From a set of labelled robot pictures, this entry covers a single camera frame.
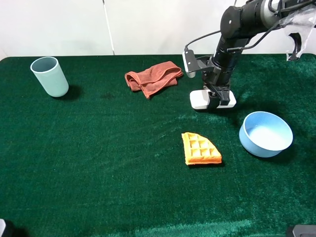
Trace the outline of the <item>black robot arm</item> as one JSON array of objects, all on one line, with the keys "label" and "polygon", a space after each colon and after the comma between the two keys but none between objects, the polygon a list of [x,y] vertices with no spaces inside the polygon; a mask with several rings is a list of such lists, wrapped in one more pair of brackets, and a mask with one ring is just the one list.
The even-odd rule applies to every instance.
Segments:
[{"label": "black robot arm", "polygon": [[258,42],[249,45],[257,34],[266,37],[270,32],[291,27],[289,36],[294,49],[289,60],[297,60],[303,51],[304,31],[316,26],[316,2],[314,0],[280,0],[275,5],[271,0],[248,0],[241,7],[230,6],[223,14],[220,24],[220,40],[216,51],[207,61],[203,72],[206,107],[215,109],[233,107],[230,90],[231,75],[244,50],[252,49]]}]

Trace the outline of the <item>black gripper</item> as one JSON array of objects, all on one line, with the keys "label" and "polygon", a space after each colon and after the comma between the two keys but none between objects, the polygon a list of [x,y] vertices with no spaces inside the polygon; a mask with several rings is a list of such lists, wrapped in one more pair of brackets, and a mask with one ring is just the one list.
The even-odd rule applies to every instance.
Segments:
[{"label": "black gripper", "polygon": [[220,105],[228,105],[230,102],[230,90],[231,90],[231,76],[232,72],[211,72],[211,71],[203,71],[202,72],[202,81],[203,87],[202,89],[207,90],[208,84],[211,84],[215,87],[224,88],[225,90],[220,90],[218,92],[218,96],[215,92],[208,92],[208,108],[216,109],[219,106],[219,98]]}]

